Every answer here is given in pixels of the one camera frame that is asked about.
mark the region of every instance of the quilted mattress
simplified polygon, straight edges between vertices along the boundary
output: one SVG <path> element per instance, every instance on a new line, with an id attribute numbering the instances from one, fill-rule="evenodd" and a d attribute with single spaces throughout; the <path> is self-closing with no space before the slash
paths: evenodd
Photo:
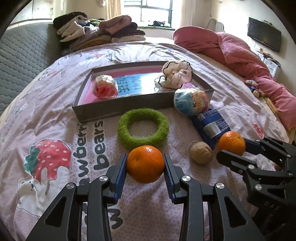
<path id="1" fill-rule="evenodd" d="M 52 23 L 32 23 L 6 30 L 0 39 L 0 115 L 44 69 L 60 57 Z"/>

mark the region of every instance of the windowsill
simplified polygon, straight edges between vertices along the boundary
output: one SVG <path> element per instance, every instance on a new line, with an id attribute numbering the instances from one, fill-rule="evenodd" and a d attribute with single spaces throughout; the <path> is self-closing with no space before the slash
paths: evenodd
<path id="1" fill-rule="evenodd" d="M 175 31 L 174 28 L 166 28 L 166 27 L 155 27 L 155 26 L 138 26 L 138 28 L 148 28 L 148 29 L 165 29 L 165 30 L 171 30 L 171 31 Z"/>

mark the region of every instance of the blue and white ball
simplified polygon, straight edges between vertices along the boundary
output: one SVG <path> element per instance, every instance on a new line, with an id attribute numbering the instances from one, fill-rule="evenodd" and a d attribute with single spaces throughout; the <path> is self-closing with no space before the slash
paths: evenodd
<path id="1" fill-rule="evenodd" d="M 186 116 L 199 115 L 208 111 L 209 100 L 207 94 L 198 88 L 178 89 L 174 95 L 174 106 Z"/>

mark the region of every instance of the pink quilt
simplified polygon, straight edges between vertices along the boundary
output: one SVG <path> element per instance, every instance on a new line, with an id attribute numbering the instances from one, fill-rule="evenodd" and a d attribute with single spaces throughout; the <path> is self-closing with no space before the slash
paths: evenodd
<path id="1" fill-rule="evenodd" d="M 173 39 L 176 45 L 218 61 L 245 80 L 255 80 L 279 110 L 279 118 L 285 128 L 296 127 L 296 97 L 276 82 L 245 41 L 231 34 L 194 26 L 179 28 L 174 32 Z"/>

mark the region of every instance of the green fuzzy ring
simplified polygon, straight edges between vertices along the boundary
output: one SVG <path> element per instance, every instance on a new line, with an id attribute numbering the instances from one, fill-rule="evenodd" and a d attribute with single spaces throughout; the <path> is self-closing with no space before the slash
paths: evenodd
<path id="1" fill-rule="evenodd" d="M 157 132 L 146 138 L 136 138 L 130 136 L 129 126 L 134 121 L 152 120 L 158 125 Z M 134 149 L 139 146 L 160 145 L 168 136 L 169 125 L 167 118 L 159 111 L 153 109 L 136 109 L 130 110 L 123 114 L 118 123 L 118 137 L 124 147 Z"/>

